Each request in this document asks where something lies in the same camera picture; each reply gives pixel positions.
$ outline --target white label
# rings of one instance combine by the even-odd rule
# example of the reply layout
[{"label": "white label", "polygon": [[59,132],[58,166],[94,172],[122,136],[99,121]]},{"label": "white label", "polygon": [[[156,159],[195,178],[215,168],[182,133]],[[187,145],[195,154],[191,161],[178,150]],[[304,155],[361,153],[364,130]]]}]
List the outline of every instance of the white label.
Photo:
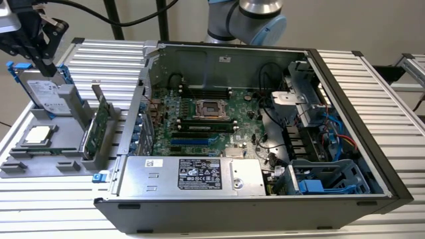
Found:
[{"label": "white label", "polygon": [[202,130],[204,130],[204,129],[211,129],[211,127],[208,127],[208,126],[190,126],[190,129],[202,129]]},{"label": "white label", "polygon": [[70,107],[58,94],[58,85],[51,81],[27,81],[35,97],[47,111],[56,115],[70,114]]},{"label": "white label", "polygon": [[222,56],[219,58],[219,62],[224,62],[224,63],[231,63],[232,57],[228,56]]},{"label": "white label", "polygon": [[146,167],[162,167],[163,160],[162,159],[147,159]]}]

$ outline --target white wall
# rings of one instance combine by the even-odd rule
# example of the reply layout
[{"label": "white wall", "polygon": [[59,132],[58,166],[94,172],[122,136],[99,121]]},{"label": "white wall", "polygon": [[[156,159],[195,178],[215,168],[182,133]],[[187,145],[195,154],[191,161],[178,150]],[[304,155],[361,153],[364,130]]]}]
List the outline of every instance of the white wall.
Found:
[{"label": "white wall", "polygon": [[[103,0],[74,0],[107,15]],[[116,0],[122,21],[156,11],[154,0]],[[425,53],[425,0],[285,0],[288,29],[279,46],[360,50],[373,64],[392,64],[403,52]],[[58,56],[74,37],[114,39],[111,26],[86,12],[50,3],[47,14],[71,27]],[[159,39],[158,19],[126,28],[128,40]],[[208,26],[207,0],[180,0],[170,10],[171,40],[203,41]],[[28,97],[7,74],[8,60],[23,61],[0,51],[0,120],[12,123]],[[411,105],[417,96],[405,94]],[[419,113],[425,114],[425,106]]]}]

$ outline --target warning label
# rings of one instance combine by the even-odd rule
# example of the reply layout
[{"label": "warning label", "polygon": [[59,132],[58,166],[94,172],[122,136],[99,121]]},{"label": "warning label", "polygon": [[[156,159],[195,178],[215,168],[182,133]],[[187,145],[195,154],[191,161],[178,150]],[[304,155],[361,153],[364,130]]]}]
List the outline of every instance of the warning label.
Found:
[{"label": "warning label", "polygon": [[220,159],[180,159],[178,186],[183,190],[223,189]]}]

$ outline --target cpu processor chip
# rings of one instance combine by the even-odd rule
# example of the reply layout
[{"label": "cpu processor chip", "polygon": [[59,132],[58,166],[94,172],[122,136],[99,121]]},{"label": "cpu processor chip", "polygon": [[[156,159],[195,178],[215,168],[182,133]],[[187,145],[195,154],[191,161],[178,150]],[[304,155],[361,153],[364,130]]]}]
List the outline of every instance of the cpu processor chip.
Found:
[{"label": "cpu processor chip", "polygon": [[51,134],[50,126],[35,126],[27,134],[24,144],[44,143]]}]

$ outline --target sticker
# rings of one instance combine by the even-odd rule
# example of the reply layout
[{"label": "sticker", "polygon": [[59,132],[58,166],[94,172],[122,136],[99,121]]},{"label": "sticker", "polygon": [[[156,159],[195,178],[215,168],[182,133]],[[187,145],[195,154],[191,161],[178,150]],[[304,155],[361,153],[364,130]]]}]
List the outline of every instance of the sticker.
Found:
[{"label": "sticker", "polygon": [[211,127],[208,127],[208,126],[190,126],[190,129],[211,129]]},{"label": "sticker", "polygon": [[27,81],[35,97],[47,111],[56,115],[70,114],[70,107],[58,94],[58,85],[51,81]]},{"label": "sticker", "polygon": [[182,190],[220,190],[220,159],[180,159],[179,181]]},{"label": "sticker", "polygon": [[219,62],[223,62],[223,63],[231,63],[231,60],[232,60],[232,57],[228,57],[228,56],[222,56],[219,58]]},{"label": "sticker", "polygon": [[147,159],[146,167],[162,167],[163,166],[163,160],[162,159]]}]

